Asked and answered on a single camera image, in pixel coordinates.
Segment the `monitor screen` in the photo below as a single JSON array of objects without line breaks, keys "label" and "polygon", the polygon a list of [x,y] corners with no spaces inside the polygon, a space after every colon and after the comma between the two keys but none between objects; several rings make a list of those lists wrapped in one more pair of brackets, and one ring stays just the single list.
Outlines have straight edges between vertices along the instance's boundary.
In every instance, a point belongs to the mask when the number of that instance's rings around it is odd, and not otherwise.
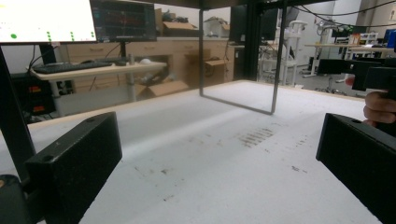
[{"label": "monitor screen", "polygon": [[96,41],[89,0],[0,0],[0,44]]},{"label": "monitor screen", "polygon": [[[262,13],[261,39],[275,40],[278,9],[268,9]],[[229,40],[235,43],[246,41],[248,7],[246,5],[231,7]]]},{"label": "monitor screen", "polygon": [[153,4],[91,0],[99,42],[156,41]]}]

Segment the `cabinet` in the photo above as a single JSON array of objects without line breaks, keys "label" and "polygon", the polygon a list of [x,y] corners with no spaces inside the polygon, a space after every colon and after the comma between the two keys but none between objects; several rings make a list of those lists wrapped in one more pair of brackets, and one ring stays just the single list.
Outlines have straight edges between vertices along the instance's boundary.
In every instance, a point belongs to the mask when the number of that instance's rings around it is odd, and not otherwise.
[{"label": "cabinet", "polygon": [[[162,62],[165,60],[164,63],[168,63],[169,74],[177,80],[184,81],[192,89],[198,88],[198,49],[198,38],[165,38],[156,42],[134,42],[126,45],[126,52],[132,53],[137,61],[142,58],[150,58],[152,61],[162,60]],[[227,40],[206,39],[204,49],[208,52],[207,59],[224,61],[224,65],[217,65],[217,76],[221,77],[217,77],[216,84],[232,81],[233,48],[227,48]],[[60,52],[64,62],[81,63],[98,58],[118,57],[120,46],[118,43],[64,45],[61,46]],[[191,61],[189,57],[191,55],[196,55],[196,61]],[[101,90],[120,85],[126,85],[124,74],[87,77],[72,81],[74,92]]]}]

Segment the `human hand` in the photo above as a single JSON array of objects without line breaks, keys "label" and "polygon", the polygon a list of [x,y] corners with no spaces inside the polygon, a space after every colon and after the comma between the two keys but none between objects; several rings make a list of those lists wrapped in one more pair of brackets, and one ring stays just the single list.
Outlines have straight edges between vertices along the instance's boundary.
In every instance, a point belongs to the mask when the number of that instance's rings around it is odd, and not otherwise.
[{"label": "human hand", "polygon": [[[353,85],[354,77],[346,80],[346,84]],[[396,101],[387,99],[387,93],[382,91],[373,91],[365,97],[366,106],[363,109],[364,122],[376,126],[378,122],[393,123],[396,121]]]}]

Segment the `floor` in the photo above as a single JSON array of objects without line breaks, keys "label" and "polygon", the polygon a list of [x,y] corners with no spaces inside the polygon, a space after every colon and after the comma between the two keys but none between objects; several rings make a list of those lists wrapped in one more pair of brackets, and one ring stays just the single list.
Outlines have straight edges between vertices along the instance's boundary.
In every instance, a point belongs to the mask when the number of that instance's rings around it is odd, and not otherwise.
[{"label": "floor", "polygon": [[[299,66],[297,68],[296,83],[294,86],[296,88],[301,88],[311,91],[326,91],[334,90],[337,91],[335,94],[343,94],[352,97],[364,98],[364,96],[372,90],[368,91],[354,91],[352,87],[348,86],[345,82],[336,82],[344,78],[344,75],[327,75],[327,76],[314,76],[314,77],[304,77],[306,73],[307,66]],[[274,83],[275,71],[272,73],[265,73],[261,81]],[[286,85],[292,85],[292,68],[288,70],[288,77],[286,79]]]}]

